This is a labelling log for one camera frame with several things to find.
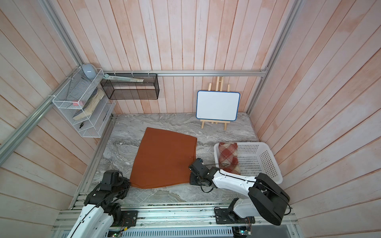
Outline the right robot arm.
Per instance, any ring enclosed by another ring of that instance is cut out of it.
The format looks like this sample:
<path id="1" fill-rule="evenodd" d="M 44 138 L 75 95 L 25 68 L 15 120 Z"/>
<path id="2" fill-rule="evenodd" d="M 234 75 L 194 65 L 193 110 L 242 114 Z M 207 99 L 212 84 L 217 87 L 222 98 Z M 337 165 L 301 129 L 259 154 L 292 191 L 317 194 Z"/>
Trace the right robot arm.
<path id="1" fill-rule="evenodd" d="M 217 167 L 209 169 L 200 158 L 189 169 L 191 185 L 227 189 L 246 197 L 233 199 L 228 208 L 214 208 L 217 224 L 254 223 L 255 217 L 261 216 L 270 224 L 279 226 L 286 211 L 291 211 L 289 195 L 266 174 L 246 177 Z"/>

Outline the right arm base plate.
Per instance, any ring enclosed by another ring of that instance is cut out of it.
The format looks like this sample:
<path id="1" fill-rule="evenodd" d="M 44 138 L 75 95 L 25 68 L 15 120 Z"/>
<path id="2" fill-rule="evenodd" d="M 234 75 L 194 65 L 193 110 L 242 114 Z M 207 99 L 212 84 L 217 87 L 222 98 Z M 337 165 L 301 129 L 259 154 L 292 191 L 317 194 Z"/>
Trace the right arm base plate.
<path id="1" fill-rule="evenodd" d="M 215 207 L 213 209 L 215 214 L 215 221 L 218 225 L 226 225 L 226 224 L 254 224 L 255 218 L 254 217 L 246 217 L 241 218 L 238 215 L 236 215 L 233 210 L 229 208 L 220 208 Z"/>

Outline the red plaid skirt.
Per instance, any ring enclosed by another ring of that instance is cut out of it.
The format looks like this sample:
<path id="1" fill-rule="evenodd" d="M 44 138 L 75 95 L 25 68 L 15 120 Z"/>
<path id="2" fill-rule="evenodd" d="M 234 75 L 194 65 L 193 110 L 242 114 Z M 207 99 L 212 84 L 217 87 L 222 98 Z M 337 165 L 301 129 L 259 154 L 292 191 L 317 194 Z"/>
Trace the red plaid skirt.
<path id="1" fill-rule="evenodd" d="M 238 145 L 237 143 L 223 143 L 218 145 L 220 153 L 218 157 L 219 166 L 226 172 L 240 175 L 241 169 L 238 161 Z"/>

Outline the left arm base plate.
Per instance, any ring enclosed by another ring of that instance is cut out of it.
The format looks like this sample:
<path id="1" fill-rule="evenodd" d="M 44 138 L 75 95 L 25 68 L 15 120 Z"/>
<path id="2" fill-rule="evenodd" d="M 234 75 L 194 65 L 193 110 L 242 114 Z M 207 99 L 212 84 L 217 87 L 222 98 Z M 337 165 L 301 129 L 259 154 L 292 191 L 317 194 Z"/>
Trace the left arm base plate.
<path id="1" fill-rule="evenodd" d="M 114 222 L 112 227 L 122 227 L 130 228 L 135 227 L 137 224 L 138 211 L 128 210 L 128 211 L 117 211 L 114 215 Z"/>

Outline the white plastic basket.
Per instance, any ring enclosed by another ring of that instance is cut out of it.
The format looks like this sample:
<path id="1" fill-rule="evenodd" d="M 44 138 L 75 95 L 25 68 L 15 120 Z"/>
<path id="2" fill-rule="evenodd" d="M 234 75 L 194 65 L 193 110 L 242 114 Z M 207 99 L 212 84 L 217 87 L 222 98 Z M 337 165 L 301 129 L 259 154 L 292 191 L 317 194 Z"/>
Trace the white plastic basket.
<path id="1" fill-rule="evenodd" d="M 220 168 L 218 157 L 219 143 L 214 146 L 215 165 Z M 276 159 L 269 146 L 263 142 L 237 142 L 240 176 L 256 177 L 260 173 L 269 176 L 276 184 L 283 182 L 283 177 Z"/>

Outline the rust brown skirt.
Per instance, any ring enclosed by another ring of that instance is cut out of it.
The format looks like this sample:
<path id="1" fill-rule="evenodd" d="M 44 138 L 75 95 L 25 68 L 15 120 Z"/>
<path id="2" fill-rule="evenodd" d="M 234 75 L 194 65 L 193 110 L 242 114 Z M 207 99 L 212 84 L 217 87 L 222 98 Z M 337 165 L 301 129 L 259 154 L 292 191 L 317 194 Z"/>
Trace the rust brown skirt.
<path id="1" fill-rule="evenodd" d="M 134 160 L 132 186 L 152 189 L 189 183 L 196 146 L 194 136 L 147 128 Z"/>

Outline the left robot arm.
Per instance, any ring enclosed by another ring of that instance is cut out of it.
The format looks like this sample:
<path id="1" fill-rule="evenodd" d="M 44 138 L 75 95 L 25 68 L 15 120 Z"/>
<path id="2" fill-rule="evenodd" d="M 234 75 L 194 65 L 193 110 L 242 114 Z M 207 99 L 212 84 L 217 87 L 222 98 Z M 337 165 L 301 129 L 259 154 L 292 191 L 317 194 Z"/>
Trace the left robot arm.
<path id="1" fill-rule="evenodd" d="M 101 182 L 87 195 L 69 238 L 102 238 L 109 228 L 119 225 L 123 215 L 119 200 L 125 198 L 130 180 L 117 170 L 108 170 Z"/>

